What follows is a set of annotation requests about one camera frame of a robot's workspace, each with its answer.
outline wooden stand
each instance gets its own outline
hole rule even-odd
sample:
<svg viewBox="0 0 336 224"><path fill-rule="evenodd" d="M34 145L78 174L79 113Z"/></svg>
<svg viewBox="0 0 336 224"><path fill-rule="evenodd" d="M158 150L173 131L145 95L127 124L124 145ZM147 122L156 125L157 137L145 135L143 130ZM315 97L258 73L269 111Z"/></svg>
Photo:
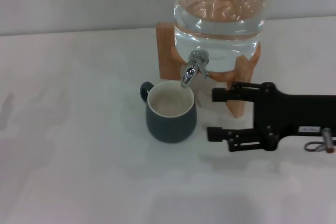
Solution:
<svg viewBox="0 0 336 224"><path fill-rule="evenodd" d="M180 57L175 48L174 24L158 23L156 25L156 41L158 43L158 57L160 78L168 80L180 80L181 66L187 63ZM244 55L237 57L235 69L228 72L209 72L209 77L218 81L226 82L230 88L232 82L251 82L253 70L260 57L260 43L255 54L250 60ZM227 101L227 107L234 117L239 118L244 114L244 101Z"/></svg>

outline faucet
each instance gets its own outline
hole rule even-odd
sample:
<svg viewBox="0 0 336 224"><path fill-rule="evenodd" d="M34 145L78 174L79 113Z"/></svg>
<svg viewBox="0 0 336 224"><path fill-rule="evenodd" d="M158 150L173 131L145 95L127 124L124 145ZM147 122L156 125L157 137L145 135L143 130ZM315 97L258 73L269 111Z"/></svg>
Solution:
<svg viewBox="0 0 336 224"><path fill-rule="evenodd" d="M197 75L198 70L200 70L204 78L209 77L208 71L205 69L208 63L209 56L207 51L192 51L189 55L189 62L182 73L181 86L184 88L189 87L191 81Z"/></svg>

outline table surface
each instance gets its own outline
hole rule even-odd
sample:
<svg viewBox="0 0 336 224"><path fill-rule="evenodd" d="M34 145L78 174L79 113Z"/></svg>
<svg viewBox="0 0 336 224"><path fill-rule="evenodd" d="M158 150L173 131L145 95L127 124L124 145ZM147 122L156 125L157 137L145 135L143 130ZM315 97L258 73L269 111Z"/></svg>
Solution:
<svg viewBox="0 0 336 224"><path fill-rule="evenodd" d="M253 82L336 94L336 17L267 21ZM336 156L288 137L229 153L209 125L251 127L192 83L195 132L147 131L139 87L160 82L155 29L0 37L0 223L334 223Z"/></svg>

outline ceramic mug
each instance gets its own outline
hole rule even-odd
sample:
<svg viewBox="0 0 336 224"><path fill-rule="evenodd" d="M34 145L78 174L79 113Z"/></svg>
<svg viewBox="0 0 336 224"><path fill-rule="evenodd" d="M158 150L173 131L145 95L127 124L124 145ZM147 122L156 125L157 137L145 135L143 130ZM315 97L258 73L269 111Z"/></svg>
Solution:
<svg viewBox="0 0 336 224"><path fill-rule="evenodd" d="M189 137L197 122L193 91L179 81L157 85L145 82L140 95L146 103L146 123L150 133L165 143L178 143Z"/></svg>

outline glass water jug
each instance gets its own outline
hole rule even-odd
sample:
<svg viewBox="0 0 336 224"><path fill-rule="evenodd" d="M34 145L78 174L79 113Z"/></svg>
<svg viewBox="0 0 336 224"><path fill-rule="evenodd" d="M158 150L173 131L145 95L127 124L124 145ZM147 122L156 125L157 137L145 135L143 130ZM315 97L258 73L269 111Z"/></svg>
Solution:
<svg viewBox="0 0 336 224"><path fill-rule="evenodd" d="M207 54L207 71L233 70L236 58L256 52L267 0L177 0L175 45L189 62L191 52Z"/></svg>

